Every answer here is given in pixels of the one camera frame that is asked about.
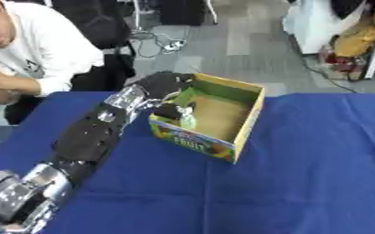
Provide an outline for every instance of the fruit box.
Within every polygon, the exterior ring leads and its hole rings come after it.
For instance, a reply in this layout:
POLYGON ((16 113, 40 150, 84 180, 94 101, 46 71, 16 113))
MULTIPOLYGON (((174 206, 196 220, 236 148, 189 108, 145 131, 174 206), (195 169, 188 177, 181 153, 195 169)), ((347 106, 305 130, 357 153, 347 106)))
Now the fruit box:
POLYGON ((264 93, 259 85, 195 74, 192 87, 172 100, 182 107, 196 103, 195 129, 154 114, 149 123, 158 138, 236 163, 262 110, 264 93))

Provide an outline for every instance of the robotic hand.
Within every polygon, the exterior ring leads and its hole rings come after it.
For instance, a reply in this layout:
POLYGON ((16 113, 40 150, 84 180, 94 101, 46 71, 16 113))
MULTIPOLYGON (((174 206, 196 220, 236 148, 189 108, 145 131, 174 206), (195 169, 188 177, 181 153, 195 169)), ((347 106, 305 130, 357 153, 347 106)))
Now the robotic hand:
POLYGON ((0 233, 38 233, 91 176, 143 109, 188 87, 191 76, 151 75, 108 97, 72 124, 52 145, 51 157, 23 178, 0 171, 0 233))

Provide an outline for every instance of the white shirt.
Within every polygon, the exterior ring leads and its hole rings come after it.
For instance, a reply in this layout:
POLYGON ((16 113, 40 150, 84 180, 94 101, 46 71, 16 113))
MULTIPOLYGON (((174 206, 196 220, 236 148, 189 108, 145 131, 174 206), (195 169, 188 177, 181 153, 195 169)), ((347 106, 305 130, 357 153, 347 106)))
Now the white shirt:
POLYGON ((74 75, 103 66, 103 52, 59 12, 32 3, 4 5, 16 26, 16 38, 0 48, 0 71, 37 79, 41 97, 68 91, 74 75))

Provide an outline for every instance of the blue tablecloth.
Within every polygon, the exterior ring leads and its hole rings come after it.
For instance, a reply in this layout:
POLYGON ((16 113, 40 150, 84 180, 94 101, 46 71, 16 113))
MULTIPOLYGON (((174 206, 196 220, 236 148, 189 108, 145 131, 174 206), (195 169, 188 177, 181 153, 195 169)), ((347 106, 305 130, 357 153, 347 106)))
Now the blue tablecloth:
MULTIPOLYGON (((49 97, 0 170, 26 173, 108 95, 49 97)), ((375 234, 375 95, 268 98, 236 165, 156 139, 147 114, 45 233, 375 234)))

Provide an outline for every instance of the floor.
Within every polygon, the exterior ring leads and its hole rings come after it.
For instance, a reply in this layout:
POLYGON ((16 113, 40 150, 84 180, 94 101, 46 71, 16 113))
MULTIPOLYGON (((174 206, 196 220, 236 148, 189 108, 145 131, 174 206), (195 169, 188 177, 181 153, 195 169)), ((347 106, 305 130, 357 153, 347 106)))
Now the floor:
MULTIPOLYGON (((138 57, 136 79, 160 70, 203 72, 214 76, 265 85, 269 96, 294 92, 347 92, 320 75, 310 72, 289 37, 281 29, 286 15, 285 0, 214 0, 220 16, 218 25, 210 16, 202 27, 155 27, 154 16, 144 16, 142 26, 187 45, 179 52, 155 58, 138 57)), ((139 48, 140 42, 134 45, 139 48)), ((146 40, 140 53, 150 57, 159 48, 146 40)), ((375 93, 375 78, 340 85, 360 93, 375 93)), ((0 125, 5 124, 0 107, 0 125)))

